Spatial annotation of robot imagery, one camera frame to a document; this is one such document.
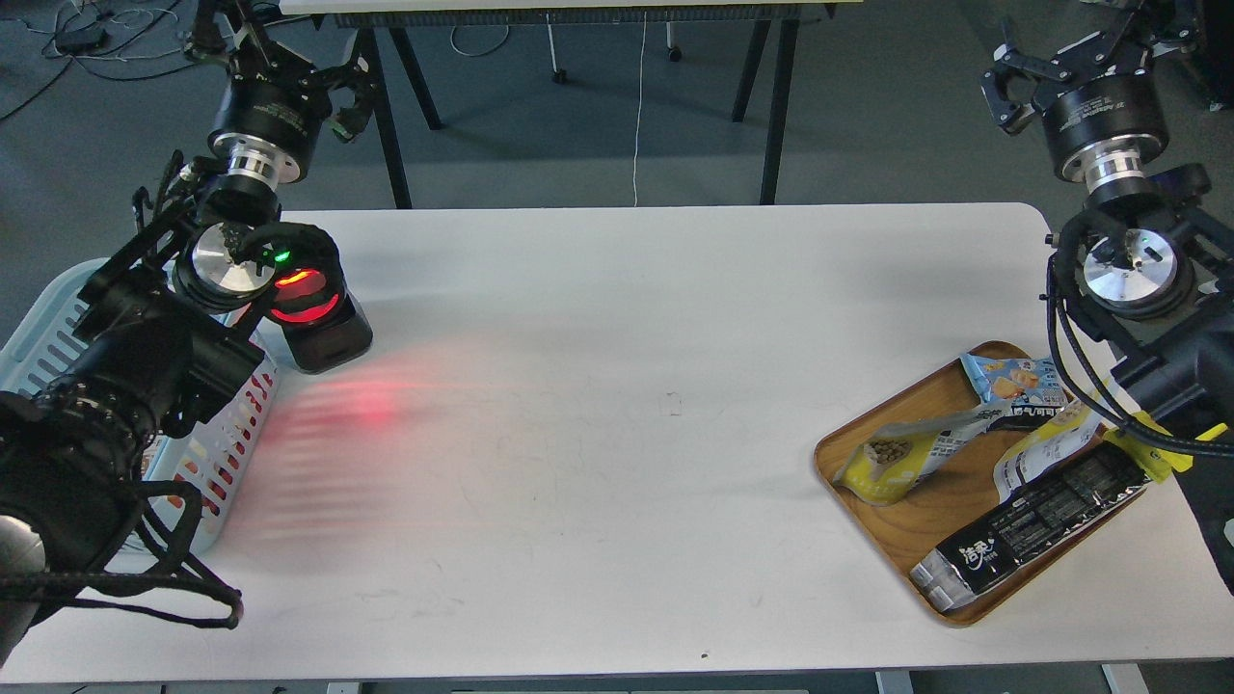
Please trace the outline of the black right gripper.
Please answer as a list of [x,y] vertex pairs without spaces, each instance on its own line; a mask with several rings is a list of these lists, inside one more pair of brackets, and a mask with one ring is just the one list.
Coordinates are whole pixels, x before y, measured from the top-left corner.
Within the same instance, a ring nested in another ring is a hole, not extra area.
[[[1153,57],[1192,53],[1202,43],[1199,1],[1124,1],[1123,7]],[[1167,122],[1150,70],[1107,74],[1124,30],[1095,31],[1050,59],[1018,49],[1012,19],[1001,19],[1000,30],[993,67],[981,78],[991,119],[1006,133],[1019,133],[1040,115],[1053,173],[1062,182],[1146,177],[1145,165],[1167,148]]]

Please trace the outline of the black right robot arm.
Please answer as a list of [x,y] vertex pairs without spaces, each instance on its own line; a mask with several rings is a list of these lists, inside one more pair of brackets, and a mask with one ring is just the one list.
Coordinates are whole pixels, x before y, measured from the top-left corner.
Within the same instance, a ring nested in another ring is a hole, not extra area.
[[1199,43],[1198,1],[1099,1],[1096,26],[1050,54],[1024,51],[1013,19],[988,40],[979,84],[992,122],[1040,123],[1054,177],[1083,209],[1049,238],[1046,331],[1111,347],[1118,405],[1091,403],[1116,432],[1187,462],[1232,462],[1232,227],[1202,207],[1198,163],[1150,170],[1169,146],[1154,67]]

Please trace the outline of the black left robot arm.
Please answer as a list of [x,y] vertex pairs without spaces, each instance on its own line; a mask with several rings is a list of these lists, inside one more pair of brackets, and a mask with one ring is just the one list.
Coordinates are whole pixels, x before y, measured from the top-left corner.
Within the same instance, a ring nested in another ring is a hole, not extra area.
[[184,52],[228,74],[209,154],[174,153],[157,191],[135,193],[135,237],[77,295],[84,353],[32,395],[2,394],[2,654],[67,608],[237,627],[241,593],[190,550],[202,490],[146,480],[143,453],[234,400],[265,359],[263,320],[308,374],[373,343],[334,238],[284,221],[278,198],[323,127],[348,144],[371,119],[364,43],[317,67],[269,40],[251,1],[201,1]]

